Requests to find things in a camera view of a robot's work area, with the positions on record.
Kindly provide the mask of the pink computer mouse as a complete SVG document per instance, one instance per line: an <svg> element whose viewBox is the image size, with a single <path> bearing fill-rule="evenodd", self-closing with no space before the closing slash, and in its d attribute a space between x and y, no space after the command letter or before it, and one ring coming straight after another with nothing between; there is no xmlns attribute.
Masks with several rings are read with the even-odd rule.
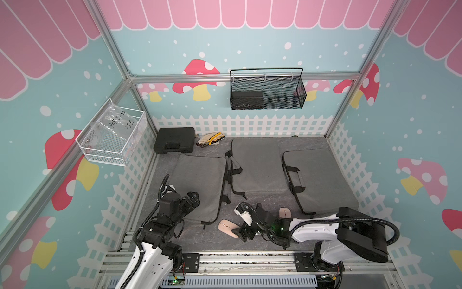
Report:
<svg viewBox="0 0 462 289"><path fill-rule="evenodd" d="M240 226L229 221L226 219L223 219L220 221L218 224L218 230L225 233L226 235L232 237L232 238L239 238L237 232L239 232Z"/></svg>

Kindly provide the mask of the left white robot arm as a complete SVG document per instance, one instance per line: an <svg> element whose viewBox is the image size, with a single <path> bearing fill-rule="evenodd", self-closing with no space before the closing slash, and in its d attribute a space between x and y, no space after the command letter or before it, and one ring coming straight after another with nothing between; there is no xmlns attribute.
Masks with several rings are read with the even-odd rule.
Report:
<svg viewBox="0 0 462 289"><path fill-rule="evenodd" d="M158 190L155 208L134 232L134 254L119 279L117 289L157 289L172 272L184 266L182 248L171 242L182 232L175 233L184 218L200 205L199 194L181 196L166 175Z"/></svg>

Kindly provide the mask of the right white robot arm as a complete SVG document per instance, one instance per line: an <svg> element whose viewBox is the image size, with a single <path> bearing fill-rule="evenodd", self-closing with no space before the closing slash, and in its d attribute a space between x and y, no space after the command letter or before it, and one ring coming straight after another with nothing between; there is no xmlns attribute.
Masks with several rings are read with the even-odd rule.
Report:
<svg viewBox="0 0 462 289"><path fill-rule="evenodd" d="M349 207L340 207L336 214L314 219L297 219L287 208L275 217L261 204L252 207L242 202L234 212L243 224L220 223L220 229L243 242L260 235L284 249L292 244L315 241L311 253L296 253L297 271L343 272L344 260L361 257L375 263L389 260L387 248L400 238L398 227L390 221L367 216Z"/></svg>

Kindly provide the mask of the silver computer mouse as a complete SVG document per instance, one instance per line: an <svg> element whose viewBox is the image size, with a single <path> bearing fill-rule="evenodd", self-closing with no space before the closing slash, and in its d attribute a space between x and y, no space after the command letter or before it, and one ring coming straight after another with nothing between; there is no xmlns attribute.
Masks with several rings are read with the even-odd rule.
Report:
<svg viewBox="0 0 462 289"><path fill-rule="evenodd" d="M291 219L292 218L291 210L289 208L280 208L279 217L281 219Z"/></svg>

